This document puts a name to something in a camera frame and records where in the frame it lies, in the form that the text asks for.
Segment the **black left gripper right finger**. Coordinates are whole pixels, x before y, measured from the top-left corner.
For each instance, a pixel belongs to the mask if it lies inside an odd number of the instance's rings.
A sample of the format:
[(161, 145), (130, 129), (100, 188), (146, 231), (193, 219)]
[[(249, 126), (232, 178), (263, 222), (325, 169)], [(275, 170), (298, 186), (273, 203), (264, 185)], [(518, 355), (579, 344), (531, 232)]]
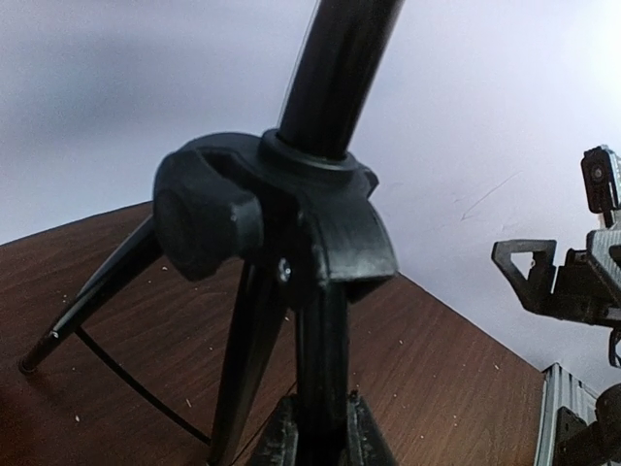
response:
[(396, 459), (367, 401), (357, 390), (348, 392), (340, 418), (339, 464), (390, 466)]

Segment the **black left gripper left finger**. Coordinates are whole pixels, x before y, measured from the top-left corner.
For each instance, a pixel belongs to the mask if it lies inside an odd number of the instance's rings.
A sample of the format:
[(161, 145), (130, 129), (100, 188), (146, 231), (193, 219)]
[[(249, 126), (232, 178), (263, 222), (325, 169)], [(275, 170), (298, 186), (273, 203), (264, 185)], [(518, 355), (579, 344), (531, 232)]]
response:
[(294, 466), (299, 440), (296, 396), (282, 397), (251, 455), (252, 466)]

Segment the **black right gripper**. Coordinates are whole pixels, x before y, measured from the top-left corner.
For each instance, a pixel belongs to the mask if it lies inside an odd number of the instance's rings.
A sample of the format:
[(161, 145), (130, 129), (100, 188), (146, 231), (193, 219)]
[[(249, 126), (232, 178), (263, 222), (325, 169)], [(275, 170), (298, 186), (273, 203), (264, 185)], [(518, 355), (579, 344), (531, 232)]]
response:
[(555, 240), (496, 242), (491, 260), (524, 310), (589, 325), (620, 323), (620, 231), (594, 230), (557, 270)]

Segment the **black music stand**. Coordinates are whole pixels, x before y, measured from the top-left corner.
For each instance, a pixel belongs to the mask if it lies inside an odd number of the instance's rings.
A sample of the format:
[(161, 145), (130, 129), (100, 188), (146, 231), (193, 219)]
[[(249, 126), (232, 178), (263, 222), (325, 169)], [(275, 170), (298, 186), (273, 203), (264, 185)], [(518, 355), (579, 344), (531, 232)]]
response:
[(160, 257), (187, 280), (240, 258), (208, 463), (230, 465), (287, 312), (294, 312), (295, 465), (340, 465), (348, 387), (348, 309), (398, 263), (371, 204), (375, 173), (348, 151), (402, 5), (322, 1), (279, 125), (261, 136), (215, 133), (168, 154), (152, 211), (20, 360), (31, 374)]

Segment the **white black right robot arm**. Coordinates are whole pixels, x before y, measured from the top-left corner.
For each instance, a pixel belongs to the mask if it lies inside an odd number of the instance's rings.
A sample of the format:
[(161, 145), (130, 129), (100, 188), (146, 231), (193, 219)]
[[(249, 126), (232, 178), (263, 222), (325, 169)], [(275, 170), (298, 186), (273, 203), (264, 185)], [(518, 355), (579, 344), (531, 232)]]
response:
[[(608, 327), (608, 363), (620, 366), (620, 231), (589, 232), (583, 250), (569, 250), (565, 263), (553, 264), (554, 240), (506, 240), (494, 244), (492, 262), (507, 279), (523, 309), (559, 320)], [(620, 461), (620, 385), (606, 389), (587, 424), (557, 411), (552, 463), (603, 465)]]

